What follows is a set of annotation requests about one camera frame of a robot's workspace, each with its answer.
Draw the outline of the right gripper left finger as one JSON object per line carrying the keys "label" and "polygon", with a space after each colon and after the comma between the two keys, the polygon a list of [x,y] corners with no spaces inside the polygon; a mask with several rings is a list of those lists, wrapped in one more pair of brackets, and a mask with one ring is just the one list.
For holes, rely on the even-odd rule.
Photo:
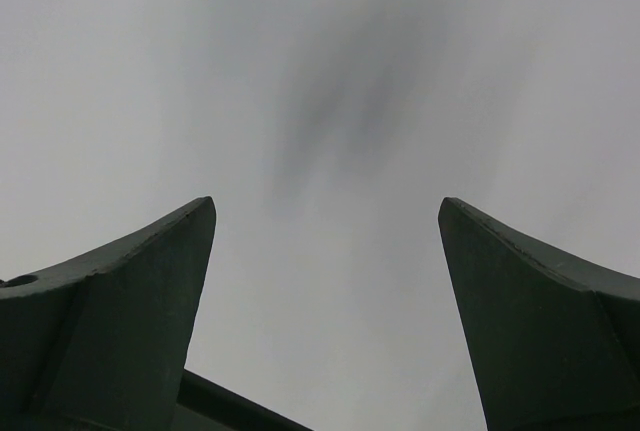
{"label": "right gripper left finger", "polygon": [[5,430],[167,430],[216,224],[198,198],[1,286]]}

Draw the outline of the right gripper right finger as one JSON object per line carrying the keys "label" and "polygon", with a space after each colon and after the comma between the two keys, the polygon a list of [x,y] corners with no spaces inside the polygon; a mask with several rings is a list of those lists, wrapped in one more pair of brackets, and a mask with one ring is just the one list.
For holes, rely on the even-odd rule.
{"label": "right gripper right finger", "polygon": [[639,281],[457,198],[438,224],[486,425],[639,426]]}

